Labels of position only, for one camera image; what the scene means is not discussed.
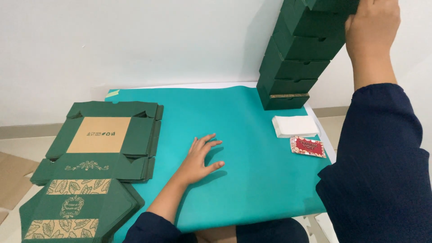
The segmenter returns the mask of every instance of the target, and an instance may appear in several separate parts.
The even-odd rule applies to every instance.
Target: teal work surface
[[[189,186],[178,208],[182,232],[325,212],[315,186],[329,159],[291,153],[289,139],[277,138],[272,117],[307,115],[304,108],[264,111],[255,88],[120,90],[106,101],[164,105],[153,179],[134,188],[146,201],[114,236],[127,230],[180,166],[194,140],[216,133],[222,145],[206,162],[225,166]]]

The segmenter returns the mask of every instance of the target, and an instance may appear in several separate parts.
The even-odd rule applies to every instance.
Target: navy long-sleeve shirt
[[[429,153],[422,126],[402,88],[374,84],[357,90],[340,136],[336,163],[316,190],[341,243],[432,242]],[[173,242],[181,232],[143,213],[125,243]]]

